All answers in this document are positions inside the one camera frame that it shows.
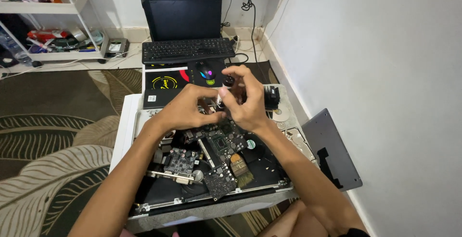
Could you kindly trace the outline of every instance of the white rolling cart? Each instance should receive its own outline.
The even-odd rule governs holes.
[[[0,1],[0,13],[16,13],[16,14],[26,14],[31,20],[31,23],[39,29],[40,25],[35,20],[31,14],[71,14],[77,15],[78,19],[86,31],[87,37],[91,40],[92,44],[95,46],[94,52],[52,52],[52,53],[40,53],[33,54],[29,53],[26,47],[20,43],[20,41],[8,30],[8,28],[0,21],[0,26],[20,45],[20,47],[27,52],[27,55],[32,59],[32,61],[66,61],[66,60],[78,60],[78,59],[97,59],[100,63],[106,63],[104,55],[106,48],[108,46],[109,38],[104,32],[101,21],[96,14],[96,11],[93,7],[93,4],[90,0],[69,0],[70,3],[40,3],[40,2],[6,2]],[[99,31],[103,34],[103,42],[98,48],[95,38],[91,35],[91,31],[87,23],[85,23],[81,12],[84,6],[90,3],[93,9],[94,14],[99,22],[101,27]]]

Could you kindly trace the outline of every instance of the tiled floor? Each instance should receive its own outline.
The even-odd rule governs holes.
[[[255,44],[258,62],[267,61],[263,54],[262,48],[258,43]],[[251,40],[243,40],[239,42],[237,53],[244,53],[249,57],[249,62],[255,62],[254,50]],[[233,63],[243,62],[246,56],[238,55],[231,59]],[[16,65],[11,68],[1,68],[0,73],[21,73],[21,72],[48,72],[48,71],[69,71],[69,70],[89,70],[89,69],[118,69],[118,68],[142,68],[141,63],[141,43],[131,43],[128,56],[125,58],[115,58],[107,61],[105,64],[100,64],[96,60],[82,60],[75,63],[54,62],[45,63],[43,67],[32,68],[24,65]]]

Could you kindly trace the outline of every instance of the white wall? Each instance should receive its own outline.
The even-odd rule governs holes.
[[[303,104],[332,114],[379,236],[461,235],[461,1],[290,0],[267,28]]]
[[[147,28],[146,17],[141,0],[94,0],[99,16],[105,28],[108,27],[143,27]],[[247,0],[233,0],[231,8],[226,17],[232,27],[250,27],[253,25],[253,10],[245,12],[241,10],[243,2]],[[268,0],[252,0],[257,6],[256,24],[260,26],[263,22]],[[223,0],[222,20],[225,17],[230,0]]]

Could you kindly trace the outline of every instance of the computer tower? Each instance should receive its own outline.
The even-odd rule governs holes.
[[[220,37],[222,0],[141,0],[153,41]]]

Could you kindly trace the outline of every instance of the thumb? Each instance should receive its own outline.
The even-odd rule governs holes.
[[[234,98],[234,95],[228,90],[228,88],[222,87],[218,90],[218,93],[221,100],[225,106],[228,107],[228,110],[230,110],[231,113],[238,112],[239,104],[236,102],[236,98]]]
[[[215,113],[212,113],[212,114],[200,114],[200,126],[204,126],[204,125],[207,125],[207,124],[218,123],[224,117],[226,117],[225,112],[215,112]]]

